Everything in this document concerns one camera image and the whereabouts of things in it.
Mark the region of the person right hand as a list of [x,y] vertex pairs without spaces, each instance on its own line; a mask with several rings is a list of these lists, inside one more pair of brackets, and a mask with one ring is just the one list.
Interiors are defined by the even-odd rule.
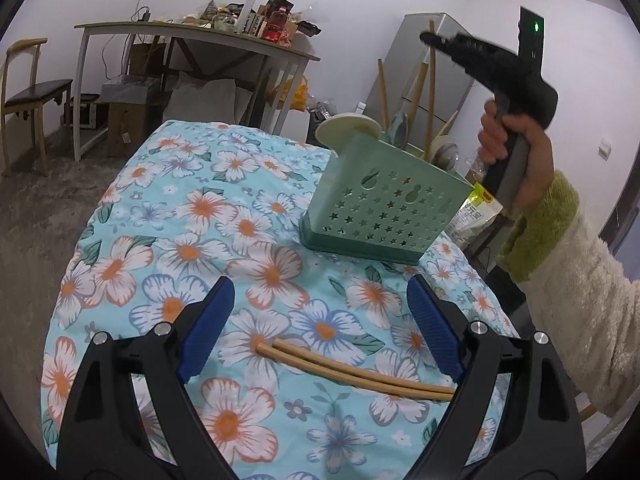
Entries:
[[477,157],[484,162],[483,185],[503,206],[529,214],[554,179],[552,144],[544,128],[526,114],[499,116],[498,103],[484,105]]

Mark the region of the cream fleece sleeve forearm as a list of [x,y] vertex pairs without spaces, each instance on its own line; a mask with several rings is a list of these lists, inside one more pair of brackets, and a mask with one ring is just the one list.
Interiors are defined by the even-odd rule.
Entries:
[[514,224],[498,265],[524,292],[575,385],[614,416],[639,390],[639,284],[590,228],[556,172],[541,202]]

